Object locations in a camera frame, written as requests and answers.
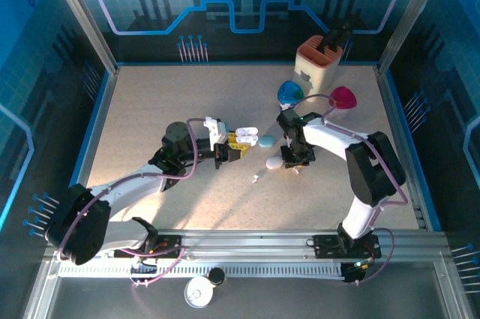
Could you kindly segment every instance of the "table surface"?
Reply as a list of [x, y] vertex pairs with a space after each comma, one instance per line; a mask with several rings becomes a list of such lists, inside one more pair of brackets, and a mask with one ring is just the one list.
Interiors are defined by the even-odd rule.
[[[386, 133], [393, 144], [372, 67], [340, 66], [336, 86], [349, 87], [358, 106], [333, 122], [354, 131]], [[275, 120], [278, 87], [293, 77], [292, 65], [148, 66], [120, 70], [112, 102], [94, 158], [88, 186], [99, 185], [137, 170], [161, 147], [168, 124], [190, 117], [221, 118], [230, 129], [255, 126], [259, 134], [277, 138], [273, 148], [250, 148], [240, 161], [201, 163], [195, 175], [164, 193], [153, 194], [114, 220], [140, 216], [155, 227], [174, 229], [334, 229], [353, 199], [347, 166], [337, 156], [316, 148], [316, 161], [293, 170], [268, 171], [266, 159], [284, 145]], [[326, 109], [326, 101], [304, 103], [299, 114]], [[208, 137], [201, 124], [195, 135]], [[253, 176], [261, 178], [252, 184]], [[403, 190], [408, 196], [407, 186]], [[393, 200], [399, 200], [398, 194]], [[413, 208], [390, 207], [377, 227], [418, 228]]]

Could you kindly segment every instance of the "glass wall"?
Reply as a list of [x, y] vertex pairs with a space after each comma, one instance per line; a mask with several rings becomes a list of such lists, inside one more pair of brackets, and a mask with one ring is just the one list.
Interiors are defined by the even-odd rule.
[[409, 0], [86, 0], [120, 62], [293, 60], [349, 20], [344, 59], [380, 58]]
[[104, 69], [65, 0], [0, 3], [0, 316], [13, 318], [47, 243], [32, 196], [68, 187]]
[[428, 0], [391, 75], [440, 224], [452, 248], [478, 251], [480, 0]]

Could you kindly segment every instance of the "white lid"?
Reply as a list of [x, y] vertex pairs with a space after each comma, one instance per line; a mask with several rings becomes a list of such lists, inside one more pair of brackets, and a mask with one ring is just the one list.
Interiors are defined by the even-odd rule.
[[258, 128], [254, 127], [249, 127], [249, 128], [238, 128], [235, 130], [235, 135], [238, 137], [242, 137], [244, 135], [257, 135], [258, 134]]
[[265, 165], [270, 170], [280, 169], [284, 165], [284, 160], [281, 156], [271, 156], [267, 159]]
[[207, 278], [197, 276], [188, 282], [184, 294], [189, 306], [203, 308], [212, 300], [213, 286]]
[[241, 137], [236, 138], [237, 143], [239, 144], [250, 144], [252, 146], [255, 146], [255, 144], [258, 141], [258, 136], [257, 135], [243, 135]]

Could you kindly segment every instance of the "metal frame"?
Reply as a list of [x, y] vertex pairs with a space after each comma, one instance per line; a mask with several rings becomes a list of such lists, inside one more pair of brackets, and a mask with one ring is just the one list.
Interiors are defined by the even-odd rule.
[[[379, 80], [380, 91], [385, 103], [387, 114], [392, 118], [391, 127], [398, 147], [399, 156], [407, 166], [409, 172], [409, 189], [418, 204], [419, 211], [422, 212], [422, 218], [427, 230], [435, 229], [435, 223], [432, 223], [425, 205], [424, 191], [419, 182], [420, 173], [417, 172], [414, 163], [409, 159], [409, 147], [401, 125], [396, 124], [398, 118], [395, 115], [395, 103], [393, 101], [392, 88], [386, 79], [385, 73], [398, 50], [401, 48], [407, 34], [413, 27], [416, 18], [421, 13], [427, 0], [411, 0], [406, 12], [402, 16], [398, 27], [389, 41], [385, 52], [380, 59]], [[86, 182], [89, 171], [92, 166], [93, 157], [98, 146], [101, 131], [104, 125], [110, 100], [115, 88], [117, 63], [111, 53], [106, 41], [98, 29], [93, 17], [88, 11], [83, 0], [67, 0], [71, 10], [79, 20], [80, 25], [87, 34], [101, 61], [110, 73], [110, 78], [106, 84], [105, 92], [97, 100], [100, 100], [98, 111], [92, 118], [93, 129], [90, 138], [87, 138], [85, 155], [79, 159], [79, 170], [76, 177], [72, 180]], [[239, 267], [249, 265], [255, 266], [250, 270], [242, 272], [239, 275], [244, 277], [255, 276], [257, 266], [266, 266], [273, 268], [274, 275], [289, 277], [290, 270], [294, 273], [306, 270], [315, 270], [315, 268], [336, 267], [339, 260], [317, 260], [314, 258], [314, 250], [308, 248], [305, 242], [308, 238], [316, 234], [335, 234], [333, 230], [312, 230], [312, 231], [229, 231], [229, 230], [167, 230], [163, 233], [178, 234], [183, 236], [183, 243], [187, 246], [185, 260], [180, 263], [180, 267], [174, 276], [199, 275], [205, 272], [206, 268], [222, 263], [224, 266], [231, 267], [231, 272], [235, 273]], [[396, 248], [392, 261], [401, 263], [432, 263], [434, 264], [436, 276], [439, 282], [439, 290], [444, 299], [446, 311], [452, 318], [473, 317], [466, 294], [461, 285], [455, 263], [452, 260], [452, 254], [449, 245], [442, 232], [431, 232], [425, 230], [395, 230]], [[390, 248], [389, 236], [379, 233], [379, 241], [382, 246], [385, 260], [385, 253]], [[122, 271], [122, 266], [131, 267], [131, 261], [125, 262], [122, 259], [111, 257], [98, 257], [89, 262], [87, 267], [72, 267], [71, 263], [59, 263], [55, 259], [53, 248], [46, 250], [46, 256], [51, 257], [41, 264], [40, 271], [34, 289], [31, 292], [28, 301], [27, 310], [24, 318], [48, 316], [49, 306], [52, 302], [55, 291], [58, 288], [58, 277], [118, 277], [119, 275], [128, 275], [130, 270]]]
[[389, 69], [394, 57], [397, 55], [398, 50], [400, 50], [402, 44], [407, 38], [407, 35], [410, 33], [413, 24], [415, 24], [415, 21], [423, 11], [426, 3], [427, 0], [410, 0], [405, 12], [403, 13], [403, 16], [400, 19], [400, 22], [398, 23], [395, 31], [387, 43], [382, 57], [380, 58], [379, 72], [381, 74], [385, 74]]
[[105, 66], [110, 75], [115, 75], [117, 71], [117, 63], [107, 42], [105, 41], [100, 29], [97, 26], [93, 16], [90, 14], [83, 0], [66, 0], [68, 6], [78, 20], [83, 31], [87, 35], [88, 40], [93, 46], [95, 52]]

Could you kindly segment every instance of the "yellow object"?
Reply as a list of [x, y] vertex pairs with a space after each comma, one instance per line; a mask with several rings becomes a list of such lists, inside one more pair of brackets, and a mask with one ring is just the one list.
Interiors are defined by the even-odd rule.
[[240, 158], [243, 158], [250, 145], [238, 144], [235, 133], [228, 133], [228, 146], [234, 150], [240, 150]]

